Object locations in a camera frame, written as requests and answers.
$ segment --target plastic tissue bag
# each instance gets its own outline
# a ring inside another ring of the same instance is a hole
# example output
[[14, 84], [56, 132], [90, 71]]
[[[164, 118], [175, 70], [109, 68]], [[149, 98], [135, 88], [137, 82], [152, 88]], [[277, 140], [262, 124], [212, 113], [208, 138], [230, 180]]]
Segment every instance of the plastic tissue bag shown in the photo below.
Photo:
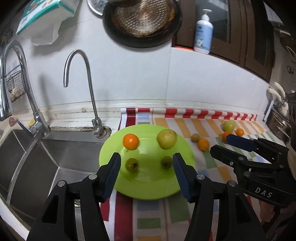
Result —
[[32, 0], [25, 8], [16, 34], [31, 39], [33, 45], [52, 44], [59, 27], [73, 17], [80, 0]]

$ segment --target green plate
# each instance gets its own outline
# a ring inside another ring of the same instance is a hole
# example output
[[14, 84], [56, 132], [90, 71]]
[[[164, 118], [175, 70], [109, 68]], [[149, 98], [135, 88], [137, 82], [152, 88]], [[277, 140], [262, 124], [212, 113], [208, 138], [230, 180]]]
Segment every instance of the green plate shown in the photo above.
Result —
[[[99, 164], [107, 164], [114, 152], [120, 154], [121, 168], [114, 187], [117, 191], [132, 198], [153, 200], [168, 197], [180, 190], [173, 167], [164, 169], [160, 161], [165, 156], [172, 157], [180, 152], [186, 164], [195, 166], [194, 154], [188, 142], [179, 135], [173, 148], [160, 148], [156, 137], [164, 129], [156, 125], [135, 125], [123, 128], [107, 139], [100, 152]], [[135, 150], [127, 150], [122, 144], [123, 137], [128, 133], [135, 134], [140, 140]], [[125, 163], [129, 158], [138, 160], [137, 172], [126, 170]]]

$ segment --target chrome faucet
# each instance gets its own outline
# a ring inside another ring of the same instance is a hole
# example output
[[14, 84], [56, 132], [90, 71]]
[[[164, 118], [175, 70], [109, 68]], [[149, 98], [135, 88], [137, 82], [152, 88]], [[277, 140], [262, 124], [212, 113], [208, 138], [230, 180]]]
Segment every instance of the chrome faucet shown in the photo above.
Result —
[[6, 45], [6, 47], [2, 52], [2, 55], [0, 56], [0, 121], [5, 120], [6, 118], [10, 117], [13, 114], [12, 102], [9, 97], [7, 81], [6, 81], [6, 60], [7, 60], [7, 55], [11, 49], [15, 51], [15, 53], [17, 54], [17, 58], [20, 62], [24, 89], [27, 93], [28, 100], [33, 110], [33, 115], [35, 119], [35, 123], [29, 128], [27, 128], [18, 119], [17, 119], [17, 122], [21, 126], [21, 128], [23, 128], [30, 136], [35, 137], [38, 132], [41, 132], [41, 134], [45, 135], [50, 131], [50, 129], [43, 117], [42, 112], [38, 108], [38, 105], [36, 103], [36, 100], [33, 94], [24, 50], [20, 45], [20, 43], [15, 39], [10, 41]]
[[70, 55], [68, 56], [68, 58], [66, 60], [65, 68], [64, 68], [64, 87], [68, 87], [68, 85], [69, 85], [70, 64], [71, 64], [71, 61], [72, 61], [73, 57], [77, 53], [80, 54], [84, 59], [85, 66], [86, 66], [86, 72], [87, 72], [87, 78], [88, 78], [88, 81], [89, 81], [89, 92], [91, 94], [91, 102], [92, 102], [92, 105], [93, 105], [94, 116], [95, 116], [95, 118], [92, 120], [92, 123], [93, 123], [93, 126], [94, 126], [93, 134], [95, 135], [95, 137], [100, 138], [100, 137], [105, 135], [105, 131], [104, 131], [104, 128], [103, 128], [103, 125], [102, 125], [102, 121], [98, 117], [98, 112], [96, 110], [96, 102], [95, 102], [95, 99], [94, 99], [94, 90], [93, 90], [93, 87], [92, 87], [91, 69], [90, 69], [90, 66], [89, 66], [89, 60], [88, 60], [86, 54], [80, 49], [76, 49], [72, 53], [70, 53]]

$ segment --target orange fruit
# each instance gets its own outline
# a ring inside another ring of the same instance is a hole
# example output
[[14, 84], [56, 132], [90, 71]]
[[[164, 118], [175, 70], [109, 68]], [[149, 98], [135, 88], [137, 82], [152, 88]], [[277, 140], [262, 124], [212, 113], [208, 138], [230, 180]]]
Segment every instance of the orange fruit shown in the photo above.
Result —
[[236, 134], [241, 137], [244, 135], [244, 130], [242, 128], [238, 128], [237, 131], [236, 131]]
[[197, 142], [197, 147], [198, 149], [200, 149], [201, 151], [208, 151], [209, 148], [210, 148], [210, 144], [208, 142], [207, 139], [200, 139], [198, 142]]
[[134, 134], [126, 134], [123, 137], [122, 144], [128, 150], [135, 150], [139, 145], [139, 138]]
[[225, 143], [225, 144], [227, 144], [226, 143], [226, 137], [228, 136], [228, 135], [230, 135], [230, 134], [232, 134], [232, 132], [230, 132], [230, 131], [226, 131], [226, 132], [224, 132], [223, 134], [222, 134], [222, 141], [223, 141], [223, 143]]

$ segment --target black scissors handle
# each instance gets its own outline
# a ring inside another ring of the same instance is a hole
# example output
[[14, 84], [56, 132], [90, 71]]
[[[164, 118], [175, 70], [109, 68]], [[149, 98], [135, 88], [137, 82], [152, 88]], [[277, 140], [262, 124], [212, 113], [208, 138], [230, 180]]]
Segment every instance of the black scissors handle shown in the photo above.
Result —
[[287, 66], [287, 70], [289, 74], [294, 74], [294, 67], [293, 66]]

